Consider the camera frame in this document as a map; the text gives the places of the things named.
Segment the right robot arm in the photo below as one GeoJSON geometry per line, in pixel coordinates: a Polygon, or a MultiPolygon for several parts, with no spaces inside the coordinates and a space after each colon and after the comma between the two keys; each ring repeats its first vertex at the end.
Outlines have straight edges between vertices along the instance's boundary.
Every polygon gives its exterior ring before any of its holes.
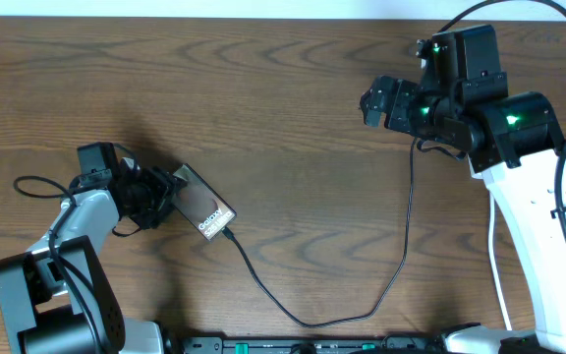
{"type": "Polygon", "coordinates": [[[447,350],[566,353],[566,164],[547,98],[510,94],[490,25],[419,44],[418,83],[380,76],[360,101],[365,123],[451,146],[484,181],[510,230],[535,313],[530,331],[481,325],[449,332],[447,350]]]}

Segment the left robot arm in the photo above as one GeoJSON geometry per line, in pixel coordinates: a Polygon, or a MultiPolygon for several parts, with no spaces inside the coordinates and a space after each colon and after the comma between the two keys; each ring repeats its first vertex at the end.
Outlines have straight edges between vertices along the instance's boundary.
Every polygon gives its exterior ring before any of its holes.
{"type": "Polygon", "coordinates": [[[181,353],[156,321],[124,317],[98,254],[118,222],[157,227],[186,182],[158,167],[90,163],[25,252],[0,260],[0,310],[14,353],[181,353]]]}

